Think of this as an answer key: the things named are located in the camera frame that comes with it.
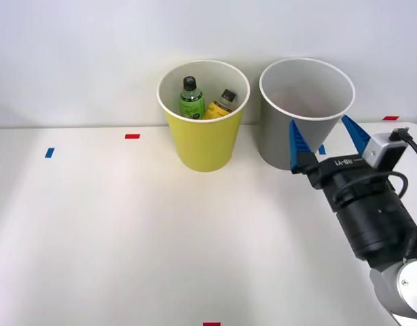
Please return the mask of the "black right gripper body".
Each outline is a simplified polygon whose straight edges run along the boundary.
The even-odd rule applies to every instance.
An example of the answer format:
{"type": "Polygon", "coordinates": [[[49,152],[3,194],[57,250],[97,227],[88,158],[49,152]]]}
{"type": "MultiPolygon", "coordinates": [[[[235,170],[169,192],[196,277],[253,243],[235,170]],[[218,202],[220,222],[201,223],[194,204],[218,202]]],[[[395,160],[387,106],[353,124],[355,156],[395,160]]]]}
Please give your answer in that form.
{"type": "Polygon", "coordinates": [[[358,154],[328,158],[308,167],[308,180],[321,189],[333,212],[364,198],[394,193],[389,177],[403,178],[402,173],[372,168],[358,154]]]}

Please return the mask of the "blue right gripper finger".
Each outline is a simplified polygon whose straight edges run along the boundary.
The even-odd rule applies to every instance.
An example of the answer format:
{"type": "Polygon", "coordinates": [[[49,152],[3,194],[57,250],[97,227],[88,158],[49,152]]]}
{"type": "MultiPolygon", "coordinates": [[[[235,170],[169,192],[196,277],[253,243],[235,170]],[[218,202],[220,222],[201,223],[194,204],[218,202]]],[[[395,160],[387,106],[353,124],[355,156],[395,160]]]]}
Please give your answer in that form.
{"type": "Polygon", "coordinates": [[[317,174],[320,163],[292,120],[289,125],[290,170],[293,174],[317,174]]]}
{"type": "Polygon", "coordinates": [[[369,134],[360,127],[354,120],[352,120],[347,115],[342,117],[342,123],[348,134],[353,141],[353,144],[359,155],[363,155],[371,137],[369,134]]]}

